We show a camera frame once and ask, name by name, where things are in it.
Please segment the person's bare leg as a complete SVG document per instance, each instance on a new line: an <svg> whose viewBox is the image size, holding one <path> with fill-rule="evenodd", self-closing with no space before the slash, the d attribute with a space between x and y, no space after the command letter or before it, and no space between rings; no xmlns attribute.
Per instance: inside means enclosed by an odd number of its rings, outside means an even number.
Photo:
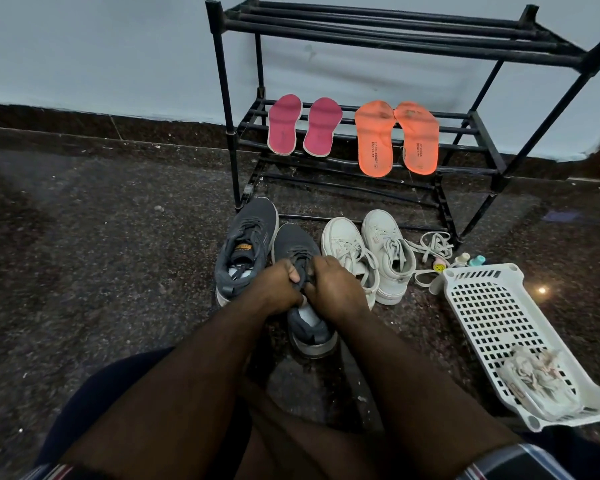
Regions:
<svg viewBox="0 0 600 480"><path fill-rule="evenodd" d="M235 480L389 480L395 450L382 432L346 433L282 410L254 382L239 397L253 422Z"/></svg>

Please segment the white crumpled cloth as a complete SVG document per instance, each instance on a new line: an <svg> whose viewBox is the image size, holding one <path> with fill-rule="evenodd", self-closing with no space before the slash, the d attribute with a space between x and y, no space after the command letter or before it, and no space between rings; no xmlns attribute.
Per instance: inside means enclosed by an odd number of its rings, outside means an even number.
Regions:
<svg viewBox="0 0 600 480"><path fill-rule="evenodd" d="M514 345L498 375L520 404L545 421L570 418L584 406L561 375L560 350L534 353L527 346Z"/></svg>

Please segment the person's right forearm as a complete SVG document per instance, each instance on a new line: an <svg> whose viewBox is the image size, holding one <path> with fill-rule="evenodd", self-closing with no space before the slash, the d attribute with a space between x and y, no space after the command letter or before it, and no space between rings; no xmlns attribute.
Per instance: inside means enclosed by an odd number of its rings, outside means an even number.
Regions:
<svg viewBox="0 0 600 480"><path fill-rule="evenodd" d="M427 480L452 480L521 439L366 305L322 311L366 378L391 440Z"/></svg>

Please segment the person's left plaid sleeve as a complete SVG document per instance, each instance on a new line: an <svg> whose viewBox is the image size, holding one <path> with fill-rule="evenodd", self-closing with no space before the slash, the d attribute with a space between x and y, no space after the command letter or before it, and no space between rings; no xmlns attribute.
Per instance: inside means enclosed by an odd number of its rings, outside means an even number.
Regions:
<svg viewBox="0 0 600 480"><path fill-rule="evenodd" d="M68 463L46 463L35 466L18 480L116 480L112 476Z"/></svg>

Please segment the person's left forearm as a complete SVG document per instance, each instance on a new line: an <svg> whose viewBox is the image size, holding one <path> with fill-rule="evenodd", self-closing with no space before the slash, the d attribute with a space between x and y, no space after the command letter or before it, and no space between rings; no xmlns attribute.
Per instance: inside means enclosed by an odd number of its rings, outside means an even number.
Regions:
<svg viewBox="0 0 600 480"><path fill-rule="evenodd" d="M270 307L234 302L126 391L61 462L115 480L200 480L230 423Z"/></svg>

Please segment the person's plaid sleeve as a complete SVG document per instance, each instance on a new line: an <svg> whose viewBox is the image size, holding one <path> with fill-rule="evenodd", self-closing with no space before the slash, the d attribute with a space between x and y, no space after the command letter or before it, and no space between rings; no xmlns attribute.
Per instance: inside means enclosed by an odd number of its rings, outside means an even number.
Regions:
<svg viewBox="0 0 600 480"><path fill-rule="evenodd" d="M471 463L455 480L575 480L544 449L532 444L503 447Z"/></svg>
<svg viewBox="0 0 600 480"><path fill-rule="evenodd" d="M68 463L46 463L35 466L18 480L116 480L112 476Z"/></svg>

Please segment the black metal shoe rack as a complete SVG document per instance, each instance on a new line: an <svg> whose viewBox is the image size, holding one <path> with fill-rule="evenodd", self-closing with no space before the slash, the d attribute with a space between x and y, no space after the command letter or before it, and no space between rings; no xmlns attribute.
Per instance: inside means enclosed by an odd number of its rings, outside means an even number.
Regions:
<svg viewBox="0 0 600 480"><path fill-rule="evenodd" d="M518 20L261 0L244 0L229 9L224 9L218 0L206 0L205 7L214 42L223 99L232 173L232 196L236 212L240 212L252 199L261 178L284 180L294 184L323 185L437 209L441 226L401 225L401 228L421 232L447 231L453 244L458 247L464 243L491 204L503 192L531 150L586 83L600 71L600 42L590 50L578 47L537 23L536 14L539 8L532 4L525 7ZM226 73L223 35L227 32L252 34L255 37L258 78L256 98L239 123L234 123L233 120ZM451 144L438 145L439 150L443 152L443 159L432 173L431 183L405 184L406 187L430 192L433 202L408 198L368 186L356 187L320 181L318 177L302 179L291 175L266 173L269 165L279 165L299 167L315 173L372 178L362 170L356 169L357 163L352 159L338 159L328 155L313 156L307 150L296 149L296 144L293 144L290 152L281 155L264 143L245 138L245 135L256 131L270 130L273 122L271 108L276 102L266 96L262 36L495 61L496 64L467 112L432 112L433 117L438 120L461 121L458 127L440 127L441 133L452 134L455 138ZM578 73L576 81L509 162L506 162L498 151L477 112L505 63L554 66L572 69ZM444 175L470 175L491 179L488 196L460 232L456 229L449 201L443 190Z"/></svg>

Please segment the person's right plaid sleeve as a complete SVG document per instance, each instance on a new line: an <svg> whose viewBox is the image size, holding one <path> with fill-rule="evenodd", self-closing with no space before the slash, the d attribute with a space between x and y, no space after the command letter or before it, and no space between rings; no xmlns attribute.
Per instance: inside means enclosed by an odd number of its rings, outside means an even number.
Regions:
<svg viewBox="0 0 600 480"><path fill-rule="evenodd" d="M575 480L544 449L532 444L503 447L471 463L455 480Z"/></svg>

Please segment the orange shoe insole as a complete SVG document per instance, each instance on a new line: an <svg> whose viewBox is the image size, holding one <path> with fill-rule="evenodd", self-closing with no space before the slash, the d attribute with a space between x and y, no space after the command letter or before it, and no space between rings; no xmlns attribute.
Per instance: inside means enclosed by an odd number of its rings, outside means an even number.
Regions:
<svg viewBox="0 0 600 480"><path fill-rule="evenodd" d="M408 170L419 175L434 173L439 153L438 120L415 102L401 102L393 115L404 134L402 157Z"/></svg>
<svg viewBox="0 0 600 480"><path fill-rule="evenodd" d="M365 175L382 178L391 172L392 130L396 122L391 106L380 100L368 102L354 113L358 164Z"/></svg>

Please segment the person's left hand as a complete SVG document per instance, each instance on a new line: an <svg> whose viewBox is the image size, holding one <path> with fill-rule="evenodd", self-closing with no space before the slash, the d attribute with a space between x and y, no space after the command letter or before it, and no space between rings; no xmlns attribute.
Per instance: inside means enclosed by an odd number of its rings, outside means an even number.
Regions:
<svg viewBox="0 0 600 480"><path fill-rule="evenodd" d="M282 314L302 306L304 297L297 286L280 284L280 260L259 272L246 295L263 317Z"/></svg>

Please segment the dark blue shorts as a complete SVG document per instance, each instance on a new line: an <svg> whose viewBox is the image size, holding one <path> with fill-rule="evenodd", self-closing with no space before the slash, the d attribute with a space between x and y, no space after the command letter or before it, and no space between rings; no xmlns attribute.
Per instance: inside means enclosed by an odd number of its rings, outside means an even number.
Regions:
<svg viewBox="0 0 600 480"><path fill-rule="evenodd" d="M172 350L173 347L167 347L129 356L92 375L59 414L34 466L55 464L120 396ZM205 480L234 480L247 449L252 427L248 405L245 400L237 397L226 434Z"/></svg>

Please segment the white sneaker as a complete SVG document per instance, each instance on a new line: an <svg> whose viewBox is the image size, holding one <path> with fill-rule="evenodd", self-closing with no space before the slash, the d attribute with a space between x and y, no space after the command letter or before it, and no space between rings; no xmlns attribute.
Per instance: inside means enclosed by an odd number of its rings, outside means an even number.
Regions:
<svg viewBox="0 0 600 480"><path fill-rule="evenodd" d="M379 288L379 261L368 249L356 225L346 217L335 217L324 227L321 254L337 259L360 282L369 309L376 304Z"/></svg>
<svg viewBox="0 0 600 480"><path fill-rule="evenodd" d="M415 254L402 236L394 218L385 210L375 209L364 218L361 235L376 257L379 284L376 302L393 306L404 297L415 268Z"/></svg>

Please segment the grey sneaker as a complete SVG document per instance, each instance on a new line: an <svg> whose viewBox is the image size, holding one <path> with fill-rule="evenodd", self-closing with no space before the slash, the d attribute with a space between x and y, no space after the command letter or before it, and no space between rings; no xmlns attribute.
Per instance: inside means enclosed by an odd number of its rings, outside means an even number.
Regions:
<svg viewBox="0 0 600 480"><path fill-rule="evenodd" d="M302 227L294 223L280 226L272 243L272 263L288 258L301 275L301 286L297 286L301 292L305 259L319 255L318 245ZM302 306L287 312L287 325L292 345L305 357L317 359L326 356L338 343L337 332L313 309L305 296Z"/></svg>
<svg viewBox="0 0 600 480"><path fill-rule="evenodd" d="M279 227L275 205L263 196L252 199L234 217L214 269L220 306L238 297L264 270Z"/></svg>

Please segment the white shoelaces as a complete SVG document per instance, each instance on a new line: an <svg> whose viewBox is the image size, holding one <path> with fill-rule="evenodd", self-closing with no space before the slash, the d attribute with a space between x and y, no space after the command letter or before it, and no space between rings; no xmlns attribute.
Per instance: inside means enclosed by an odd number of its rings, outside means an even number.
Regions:
<svg viewBox="0 0 600 480"><path fill-rule="evenodd" d="M448 268L451 267L454 249L448 232L426 232L421 236L419 243L411 241L406 243L416 257L413 281L417 286L428 289L441 274L432 270L435 257L447 259Z"/></svg>

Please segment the white plastic basket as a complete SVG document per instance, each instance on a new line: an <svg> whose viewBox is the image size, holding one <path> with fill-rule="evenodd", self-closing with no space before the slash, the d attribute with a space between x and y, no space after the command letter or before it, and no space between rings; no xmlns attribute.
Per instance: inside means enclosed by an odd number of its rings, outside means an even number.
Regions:
<svg viewBox="0 0 600 480"><path fill-rule="evenodd" d="M600 386L536 305L523 280L524 274L515 264L451 267L438 275L429 291L446 298L499 400L529 430L540 432L549 426L578 427L600 422ZM534 353L560 350L560 373L584 410L555 422L527 411L498 375L514 345L527 346Z"/></svg>

